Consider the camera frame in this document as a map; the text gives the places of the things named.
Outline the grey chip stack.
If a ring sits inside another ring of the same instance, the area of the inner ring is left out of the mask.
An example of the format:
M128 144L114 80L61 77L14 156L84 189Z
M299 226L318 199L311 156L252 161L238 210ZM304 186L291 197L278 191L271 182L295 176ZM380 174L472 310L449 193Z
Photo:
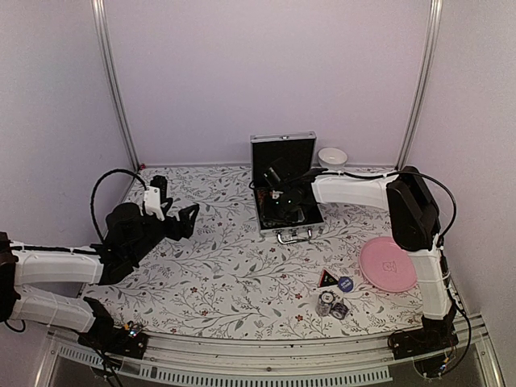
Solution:
M318 316L326 317L330 314L331 308L335 302L335 295L331 291L323 291L318 296L318 302L315 311Z

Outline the purple chip stack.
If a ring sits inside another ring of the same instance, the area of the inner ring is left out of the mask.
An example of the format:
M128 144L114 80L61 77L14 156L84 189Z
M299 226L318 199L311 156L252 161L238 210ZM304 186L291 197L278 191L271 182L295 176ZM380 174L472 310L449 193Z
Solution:
M343 302L335 302L330 309L330 316L342 321L346 318L349 312L348 307Z

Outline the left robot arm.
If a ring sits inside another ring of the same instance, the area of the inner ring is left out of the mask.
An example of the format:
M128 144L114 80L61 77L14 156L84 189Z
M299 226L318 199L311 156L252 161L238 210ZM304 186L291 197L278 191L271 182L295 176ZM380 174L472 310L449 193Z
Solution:
M141 204L124 202L107 216L107 233L87 248L32 246L1 234L1 320L30 320L88 332L103 350L114 349L120 334L101 302L67 298L38 289L39 283L116 285L139 267L163 239L188 239L194 233L199 205L168 214L173 199L168 181L153 177L144 184Z

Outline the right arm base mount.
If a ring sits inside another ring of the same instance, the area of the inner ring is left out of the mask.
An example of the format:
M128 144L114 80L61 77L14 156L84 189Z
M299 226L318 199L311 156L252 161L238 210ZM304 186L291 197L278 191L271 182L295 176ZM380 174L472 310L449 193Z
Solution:
M452 348L458 343L453 325L447 327L443 322L434 321L419 329L397 330L387 339L395 360Z

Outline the aluminium poker case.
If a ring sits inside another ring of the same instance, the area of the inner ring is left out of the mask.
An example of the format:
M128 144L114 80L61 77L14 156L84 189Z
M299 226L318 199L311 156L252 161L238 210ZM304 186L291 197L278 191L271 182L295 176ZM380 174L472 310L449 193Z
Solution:
M312 167L317 136L314 132L281 135L253 135L250 139L252 179L249 185L256 206L259 233L283 245L310 241L323 217L311 184L321 173ZM306 213L304 222L270 222L265 219L265 196L271 191L263 177L265 169L276 159L284 157L289 167L283 191L303 189L313 199L314 206Z

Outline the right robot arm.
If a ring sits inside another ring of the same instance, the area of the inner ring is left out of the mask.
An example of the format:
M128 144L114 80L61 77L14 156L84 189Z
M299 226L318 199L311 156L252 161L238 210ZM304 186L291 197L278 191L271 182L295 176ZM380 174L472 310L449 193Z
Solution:
M439 206L427 187L434 178L410 166L379 175L324 168L295 175L270 166L261 176L268 195L264 208L276 222L291 225L299 211L326 203L387 210L393 240L412 261L422 294L422 329L417 345L433 352L447 340L457 306L448 288L449 269L443 254L449 229L440 226Z

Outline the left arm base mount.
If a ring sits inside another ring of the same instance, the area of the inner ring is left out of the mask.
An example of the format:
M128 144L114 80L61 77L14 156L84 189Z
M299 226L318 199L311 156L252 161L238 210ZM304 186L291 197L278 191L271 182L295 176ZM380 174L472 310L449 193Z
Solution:
M78 334L77 342L101 353L142 360L148 345L148 335L139 322L128 322L122 327L93 326L88 332Z

